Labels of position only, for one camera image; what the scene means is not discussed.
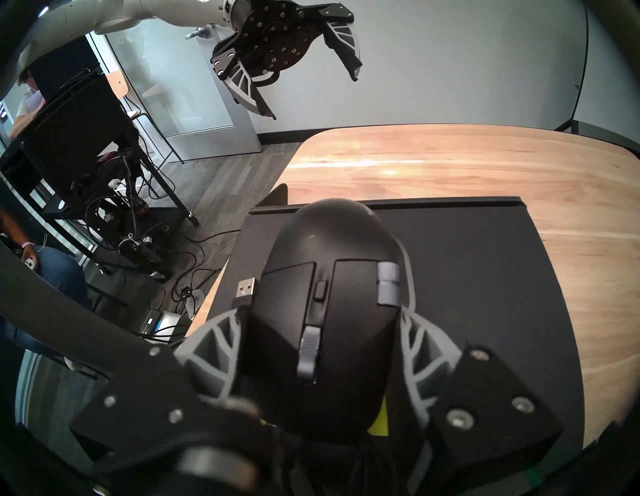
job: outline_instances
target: wheel caster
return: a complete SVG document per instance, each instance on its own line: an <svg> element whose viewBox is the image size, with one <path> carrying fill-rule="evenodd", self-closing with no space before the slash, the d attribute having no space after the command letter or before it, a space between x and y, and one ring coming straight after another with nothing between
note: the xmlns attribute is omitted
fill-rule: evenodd
<svg viewBox="0 0 640 496"><path fill-rule="evenodd" d="M189 212L189 216L187 217L187 219L189 219L189 221L195 226L199 226L200 222L198 221L198 218L195 216L195 214L193 212Z"/></svg>

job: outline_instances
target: mouse scroll wheel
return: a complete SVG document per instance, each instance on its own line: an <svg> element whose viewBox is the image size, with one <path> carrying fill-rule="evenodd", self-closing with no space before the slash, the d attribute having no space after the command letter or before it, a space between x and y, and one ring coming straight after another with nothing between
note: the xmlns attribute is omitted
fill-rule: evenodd
<svg viewBox="0 0 640 496"><path fill-rule="evenodd" d="M316 360L320 350L320 327L306 326L300 340L298 379L313 382L316 375Z"/></svg>

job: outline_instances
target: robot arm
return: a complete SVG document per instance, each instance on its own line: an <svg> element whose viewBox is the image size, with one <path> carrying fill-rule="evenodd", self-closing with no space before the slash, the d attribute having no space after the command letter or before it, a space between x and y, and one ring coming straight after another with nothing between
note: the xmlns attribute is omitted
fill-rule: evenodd
<svg viewBox="0 0 640 496"><path fill-rule="evenodd" d="M273 116L257 90L274 83L280 71L304 56L324 35L355 81L360 49L353 14L341 4L299 6L289 0L75 0L41 16L23 40L13 72L3 75L6 95L17 76L38 57L91 31L103 35L157 18L174 26L231 27L211 63L235 100L252 112ZM252 78L271 74L262 81Z"/></svg>

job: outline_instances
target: person's hand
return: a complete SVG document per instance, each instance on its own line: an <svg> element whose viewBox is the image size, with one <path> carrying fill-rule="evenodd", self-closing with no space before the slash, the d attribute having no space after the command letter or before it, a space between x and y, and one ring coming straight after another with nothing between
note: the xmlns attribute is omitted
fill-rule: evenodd
<svg viewBox="0 0 640 496"><path fill-rule="evenodd" d="M36 252L36 247L32 244L28 244L22 250L22 263L25 263L27 259L33 259L33 261L36 263L36 266L33 270L38 270L38 252Z"/></svg>

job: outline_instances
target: wooden table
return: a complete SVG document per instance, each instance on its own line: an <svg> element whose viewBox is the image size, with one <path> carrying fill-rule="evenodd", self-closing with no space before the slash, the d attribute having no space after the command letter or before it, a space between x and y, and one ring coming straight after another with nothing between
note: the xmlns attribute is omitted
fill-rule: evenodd
<svg viewBox="0 0 640 496"><path fill-rule="evenodd" d="M333 129L302 144L276 186L281 183L289 187L289 204L521 197L571 316L584 386L584 445L625 417L640 388L640 161L630 152L508 126ZM206 320L221 276L190 331Z"/></svg>

